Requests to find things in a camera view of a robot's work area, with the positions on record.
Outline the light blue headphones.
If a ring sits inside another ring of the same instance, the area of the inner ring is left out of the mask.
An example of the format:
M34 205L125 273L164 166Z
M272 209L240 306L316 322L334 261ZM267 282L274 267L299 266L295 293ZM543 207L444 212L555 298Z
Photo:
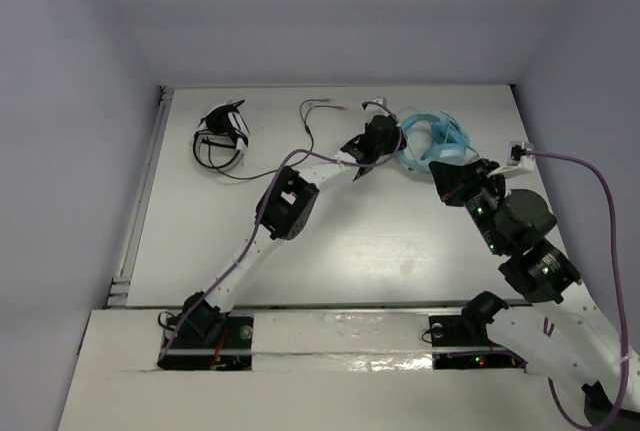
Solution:
M471 140L464 128L452 115L443 110L414 113L406 117L400 126L406 146L396 153L395 158L409 171L430 174L429 163L432 161L465 165L479 155L471 146ZM427 149L421 152L412 149L409 144L412 131L421 131L429 135Z

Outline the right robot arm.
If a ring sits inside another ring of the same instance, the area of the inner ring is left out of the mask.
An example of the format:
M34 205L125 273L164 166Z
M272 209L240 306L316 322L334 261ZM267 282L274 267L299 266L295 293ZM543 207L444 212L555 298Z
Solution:
M463 207L492 254L505 257L505 281L544 318L537 328L513 307L483 291L457 315L433 318L429 344L441 348L505 349L547 377L552 392L580 395L589 430L639 427L639 355L629 342L627 320L612 323L599 309L578 269L547 238L557 219L546 200L527 189L509 190L511 173L531 160L501 167L479 159L465 165L429 165L441 201Z

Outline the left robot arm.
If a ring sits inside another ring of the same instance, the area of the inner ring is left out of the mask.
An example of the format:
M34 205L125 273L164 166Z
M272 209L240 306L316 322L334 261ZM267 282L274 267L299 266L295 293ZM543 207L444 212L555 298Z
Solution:
M397 117L378 114L334 156L319 156L319 164L296 170L283 163L257 204L254 225L243 247L208 288L184 302L173 336L186 336L200 345L215 343L227 315L262 263L301 234L320 195L364 177L404 144Z

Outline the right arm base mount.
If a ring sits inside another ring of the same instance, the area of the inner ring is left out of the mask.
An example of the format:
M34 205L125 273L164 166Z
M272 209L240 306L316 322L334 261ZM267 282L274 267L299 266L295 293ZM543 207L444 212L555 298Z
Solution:
M430 317L421 333L423 343L435 352L436 370L524 370L527 362L489 339L487 326L499 311L510 306L489 291L472 298L458 314Z

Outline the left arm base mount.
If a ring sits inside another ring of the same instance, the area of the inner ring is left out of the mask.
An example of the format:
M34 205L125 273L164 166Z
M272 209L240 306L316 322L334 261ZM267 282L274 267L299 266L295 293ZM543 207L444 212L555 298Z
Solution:
M157 366L166 371L250 371L252 369L252 316L222 316L209 336L199 336L185 323L169 343L179 316L169 311L158 315L164 331Z

